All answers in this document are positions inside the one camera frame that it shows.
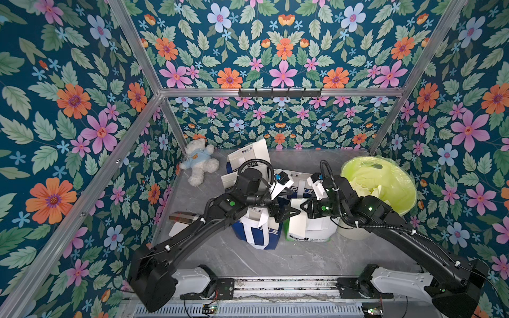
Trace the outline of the white bag green top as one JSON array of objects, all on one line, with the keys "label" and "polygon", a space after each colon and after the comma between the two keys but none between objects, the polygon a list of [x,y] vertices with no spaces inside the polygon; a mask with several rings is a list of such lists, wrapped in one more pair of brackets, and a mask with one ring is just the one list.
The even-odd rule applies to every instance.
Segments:
[{"label": "white bag green top", "polygon": [[284,222],[287,241],[327,242],[336,232],[337,226],[329,217],[309,219],[307,213],[300,208],[305,199],[291,199],[290,207],[297,209],[300,214]]}]

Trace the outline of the white trash bin green liner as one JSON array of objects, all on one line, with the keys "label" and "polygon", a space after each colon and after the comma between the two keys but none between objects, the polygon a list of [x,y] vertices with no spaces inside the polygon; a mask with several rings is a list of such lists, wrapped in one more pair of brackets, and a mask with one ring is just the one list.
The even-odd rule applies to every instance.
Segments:
[{"label": "white trash bin green liner", "polygon": [[340,174],[334,176],[338,186],[346,182],[362,198],[372,196],[399,215],[399,219],[389,217],[389,225],[408,225],[404,216],[412,210],[417,202],[417,189],[410,175],[393,160],[383,157],[359,156],[347,161]]}]

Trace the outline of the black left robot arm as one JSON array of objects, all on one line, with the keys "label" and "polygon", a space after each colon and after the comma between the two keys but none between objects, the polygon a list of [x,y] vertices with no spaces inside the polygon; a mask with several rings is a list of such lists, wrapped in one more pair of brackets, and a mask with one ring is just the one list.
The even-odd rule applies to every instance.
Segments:
[{"label": "black left robot arm", "polygon": [[241,164],[232,187],[210,199],[204,213],[172,238],[151,248],[138,248],[131,261],[127,282],[148,312],[162,308],[173,296],[185,294],[212,295],[216,277],[206,266],[181,270],[180,263],[201,247],[210,237],[229,228],[246,216],[250,208],[266,208],[269,217],[281,222],[290,216],[280,208],[279,196],[288,195],[293,184],[291,175],[276,173],[263,159],[269,178],[250,160]]}]

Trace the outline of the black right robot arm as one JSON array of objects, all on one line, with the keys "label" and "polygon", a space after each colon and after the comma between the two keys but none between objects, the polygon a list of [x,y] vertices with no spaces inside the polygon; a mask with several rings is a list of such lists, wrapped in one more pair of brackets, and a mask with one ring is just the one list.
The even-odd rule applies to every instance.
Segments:
[{"label": "black right robot arm", "polygon": [[302,204],[310,217],[329,217],[345,230],[363,229],[408,255],[423,273],[393,271],[368,264],[353,290],[366,298],[398,294],[432,304],[444,317],[473,317],[489,267],[446,251],[420,233],[390,205],[374,196],[359,196],[349,181],[335,175],[326,160],[319,163],[322,191]]}]

